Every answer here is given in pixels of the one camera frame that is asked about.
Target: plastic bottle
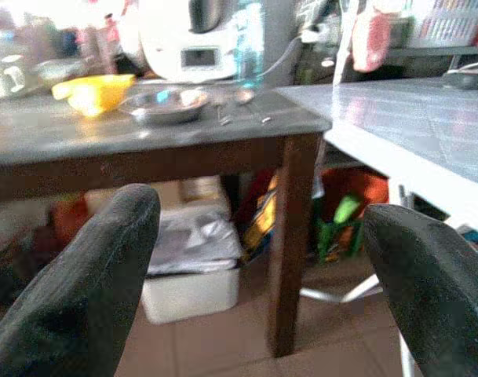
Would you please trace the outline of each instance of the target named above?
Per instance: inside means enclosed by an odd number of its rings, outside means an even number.
[[[239,0],[235,12],[237,47],[235,64],[239,85],[258,88],[263,83],[265,14],[261,0]]]

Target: white table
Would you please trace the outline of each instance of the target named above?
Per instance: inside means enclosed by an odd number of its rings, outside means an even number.
[[[402,79],[281,91],[332,121],[335,147],[478,230],[478,90]]]

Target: stainless steel bowl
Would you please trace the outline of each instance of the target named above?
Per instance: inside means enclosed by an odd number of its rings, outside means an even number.
[[[197,119],[208,103],[209,95],[201,90],[172,89],[137,94],[119,110],[144,125],[184,123]]]

